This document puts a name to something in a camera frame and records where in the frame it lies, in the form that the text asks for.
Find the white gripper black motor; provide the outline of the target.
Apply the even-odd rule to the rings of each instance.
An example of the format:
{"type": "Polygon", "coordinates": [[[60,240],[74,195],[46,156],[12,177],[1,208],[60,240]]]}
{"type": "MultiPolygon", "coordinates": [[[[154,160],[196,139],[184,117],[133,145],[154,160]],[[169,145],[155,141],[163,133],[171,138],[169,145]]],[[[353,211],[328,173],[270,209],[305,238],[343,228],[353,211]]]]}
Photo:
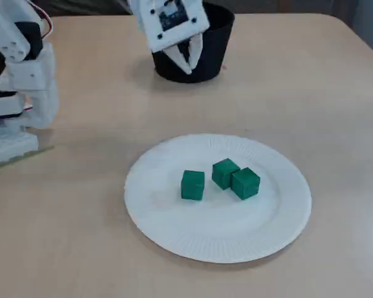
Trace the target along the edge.
{"type": "MultiPolygon", "coordinates": [[[[145,32],[144,18],[142,15],[142,8],[144,6],[144,0],[127,0],[128,6],[131,10],[131,14],[136,17],[139,29],[143,34],[145,32]]],[[[189,63],[181,53],[178,45],[165,48],[162,51],[171,59],[184,73],[191,74],[191,70],[194,70],[198,64],[201,53],[203,50],[203,34],[196,34],[189,40],[189,63]]]]}

